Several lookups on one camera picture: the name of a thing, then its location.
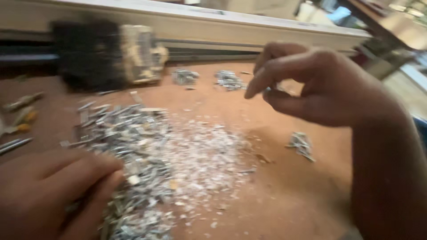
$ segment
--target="brown tabletop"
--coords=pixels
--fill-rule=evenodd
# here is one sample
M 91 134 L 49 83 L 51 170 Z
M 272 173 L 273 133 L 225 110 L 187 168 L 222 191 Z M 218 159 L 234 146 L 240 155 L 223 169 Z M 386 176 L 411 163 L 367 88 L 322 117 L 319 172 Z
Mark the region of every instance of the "brown tabletop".
M 339 3 L 348 8 L 352 15 L 365 22 L 374 34 L 383 37 L 394 47 L 415 51 L 427 50 L 427 30 L 413 22 L 410 15 L 391 12 L 384 17 L 361 0 L 339 0 Z
M 275 112 L 261 96 L 252 100 L 243 98 L 244 91 L 226 92 L 214 86 L 217 70 L 251 71 L 252 63 L 199 64 L 185 67 L 197 71 L 200 79 L 196 90 L 186 91 L 172 83 L 170 74 L 160 86 L 132 89 L 138 91 L 149 107 L 168 108 L 180 116 L 217 116 L 226 126 L 236 125 L 247 135 L 256 135 L 261 141 L 253 142 L 273 164 L 259 164 L 251 181 L 241 188 L 239 199 L 230 202 L 224 215 L 201 212 L 207 220 L 197 220 L 191 226 L 178 221 L 173 237 L 178 240 L 206 239 L 205 233 L 216 239 L 245 240 L 332 240 L 338 239 L 351 226 L 349 193 L 351 185 L 351 131 L 348 128 L 326 128 Z M 245 82 L 250 75 L 241 75 Z M 299 91 L 301 86 L 287 82 L 284 87 Z M 70 94 L 59 77 L 37 77 L 26 82 L 0 80 L 0 104 L 11 102 L 23 95 L 45 91 L 44 99 L 34 107 L 40 111 L 30 133 L 6 136 L 0 144 L 15 138 L 33 136 L 33 142 L 0 157 L 0 162 L 32 152 L 60 148 L 62 140 L 74 141 L 72 128 L 79 123 L 76 109 L 84 102 L 97 104 L 134 104 L 129 91 L 102 97 L 88 94 Z M 197 102 L 200 106 L 193 111 Z M 3 114 L 8 123 L 15 114 Z M 310 163 L 286 149 L 293 131 L 306 132 L 313 143 Z M 178 206 L 174 206 L 177 216 Z M 213 229 L 213 218 L 218 226 Z

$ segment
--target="metal staple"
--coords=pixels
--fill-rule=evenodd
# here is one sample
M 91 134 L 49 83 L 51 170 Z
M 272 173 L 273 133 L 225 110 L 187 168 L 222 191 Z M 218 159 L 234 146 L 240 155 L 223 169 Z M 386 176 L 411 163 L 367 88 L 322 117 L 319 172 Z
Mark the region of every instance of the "metal staple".
M 217 78 L 216 84 L 226 87 L 228 91 L 246 89 L 246 84 L 233 71 L 219 70 L 215 77 Z
M 190 70 L 177 69 L 172 73 L 172 78 L 178 85 L 194 85 L 199 74 Z
M 100 229 L 101 239 L 171 239 L 173 215 L 166 216 L 156 208 L 158 202 L 171 202 L 173 193 L 170 164 L 160 154 L 170 131 L 165 111 L 158 108 L 140 111 L 141 104 L 122 110 L 115 106 L 112 111 L 108 111 L 108 105 L 89 106 L 78 109 L 88 111 L 88 120 L 81 128 L 89 139 L 75 143 L 63 141 L 61 145 L 85 147 L 95 153 L 109 152 L 123 160 L 128 178 L 127 184 L 116 191 L 108 204 Z M 147 142 L 158 142 L 155 146 L 159 147 L 149 148 Z

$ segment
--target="white flakes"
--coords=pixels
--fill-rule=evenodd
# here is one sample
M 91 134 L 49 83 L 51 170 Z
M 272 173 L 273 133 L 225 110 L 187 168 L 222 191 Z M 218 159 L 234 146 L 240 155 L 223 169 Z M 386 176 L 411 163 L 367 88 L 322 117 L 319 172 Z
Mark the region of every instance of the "white flakes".
M 132 175 L 132 176 L 128 177 L 128 183 L 132 186 L 140 183 L 138 176 Z
M 173 166 L 174 182 L 179 186 L 174 193 L 179 201 L 176 205 L 185 206 L 193 215 L 203 208 L 212 211 L 209 201 L 219 199 L 221 192 L 229 193 L 222 201 L 237 198 L 234 191 L 249 180 L 243 174 L 249 167 L 242 159 L 254 152 L 245 136 L 224 125 L 197 120 L 175 122 L 168 134 L 162 154 Z

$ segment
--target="silver metal piece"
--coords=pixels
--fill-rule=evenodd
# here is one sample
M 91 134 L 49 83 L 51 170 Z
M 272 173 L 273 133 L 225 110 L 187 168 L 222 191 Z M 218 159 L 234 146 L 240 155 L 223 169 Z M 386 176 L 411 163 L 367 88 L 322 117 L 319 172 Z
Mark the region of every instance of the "silver metal piece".
M 10 142 L 7 142 L 7 143 L 5 143 L 5 144 L 2 144 L 2 145 L 0 145 L 0 149 L 3 149 L 3 148 L 8 147 L 8 146 L 10 146 L 10 145 L 13 145 L 13 144 L 15 144 L 15 143 L 17 143 L 17 142 L 19 142 L 19 141 L 21 141 L 21 139 L 20 139 L 20 138 L 15 139 L 15 140 L 10 141 Z
M 80 124 L 83 125 L 87 121 L 89 121 L 89 111 L 87 109 L 83 109 L 80 111 Z
M 102 113 L 104 113 L 104 112 L 108 111 L 108 109 L 109 109 L 109 108 L 110 108 L 110 107 L 104 107 L 103 109 L 101 109 L 101 110 L 97 111 L 96 113 L 89 115 L 89 117 L 96 117 L 96 116 L 99 116 L 99 115 L 101 115 Z
M 92 110 L 94 110 L 94 111 L 96 111 L 96 110 L 98 110 L 98 109 L 102 109 L 102 108 L 109 108 L 109 107 L 111 107 L 111 104 L 104 104 L 104 105 L 101 105 L 101 106 L 96 106 L 96 107 L 93 107 L 93 108 L 91 108 Z
M 18 148 L 18 147 L 20 147 L 20 146 L 23 146 L 23 145 L 25 145 L 25 144 L 27 144 L 27 143 L 31 142 L 33 139 L 34 139 L 34 138 L 27 138 L 27 139 L 21 140 L 21 141 L 19 141 L 19 142 L 17 142 L 17 143 L 14 143 L 14 144 L 12 144 L 12 145 L 9 145 L 9 146 L 7 146 L 7 147 L 5 147 L 5 148 L 2 148 L 2 149 L 0 149 L 0 155 L 3 155 L 3 154 L 5 154 L 5 153 L 7 153 L 7 152 L 12 151 L 12 150 L 13 150 L 13 149 L 15 149 L 15 148 Z
M 296 148 L 296 153 L 304 156 L 308 161 L 314 163 L 315 159 L 311 157 L 311 142 L 307 135 L 303 132 L 293 132 L 289 144 L 289 148 Z
M 178 85 L 194 85 L 199 76 L 197 72 L 185 69 L 177 69 L 172 73 L 173 81 Z
M 96 122 L 96 123 L 100 123 L 100 122 L 104 121 L 106 118 L 108 118 L 109 116 L 111 116 L 114 112 L 115 112 L 115 111 L 110 111 L 110 112 L 108 112 L 108 113 L 107 113 L 107 114 L 105 114 L 102 118 L 100 118 L 100 119 L 96 120 L 95 122 Z
M 85 127 L 87 127 L 87 126 L 89 126 L 89 125 L 92 125 L 92 124 L 94 124 L 94 123 L 95 123 L 95 120 L 90 120 L 90 121 L 86 122 L 85 124 L 83 124 L 83 125 L 82 125 L 82 128 L 85 128 Z
M 90 103 L 88 103 L 88 104 L 85 104 L 85 105 L 83 105 L 82 107 L 78 108 L 77 110 L 78 110 L 78 111 L 84 110 L 84 109 L 86 109 L 86 108 L 90 107 L 91 105 L 93 105 L 94 103 L 96 103 L 96 101 L 93 101 L 93 102 L 90 102 Z
M 133 100 L 137 103 L 137 104 L 142 104 L 142 99 L 138 96 L 138 92 L 137 91 L 132 91 L 130 92 Z
M 110 94 L 110 93 L 115 93 L 115 92 L 118 92 L 118 91 L 119 90 L 111 90 L 111 91 L 98 92 L 97 94 L 99 96 L 104 96 L 104 95 L 107 95 L 107 94 Z
M 215 74 L 216 84 L 226 87 L 228 91 L 234 91 L 246 87 L 246 84 L 237 77 L 233 71 L 220 70 Z

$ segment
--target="pile of staples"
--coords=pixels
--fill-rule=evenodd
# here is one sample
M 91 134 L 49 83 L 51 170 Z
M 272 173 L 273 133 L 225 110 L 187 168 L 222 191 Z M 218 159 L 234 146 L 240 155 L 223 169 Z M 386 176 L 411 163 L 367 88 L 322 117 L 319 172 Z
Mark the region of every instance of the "pile of staples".
M 226 87 L 228 91 L 246 89 L 246 84 L 233 71 L 220 70 L 215 74 L 215 77 L 217 78 L 216 83 Z
M 197 206 L 211 211 L 210 200 L 218 199 L 217 207 L 225 209 L 256 169 L 240 160 L 251 151 L 249 143 L 222 125 L 171 124 L 164 108 L 94 103 L 79 108 L 79 141 L 61 145 L 108 152 L 124 162 L 127 182 L 104 212 L 102 240 L 171 239 L 175 217 L 165 211 L 170 204 L 182 206 L 188 216 L 180 218 L 191 225 L 200 215 Z

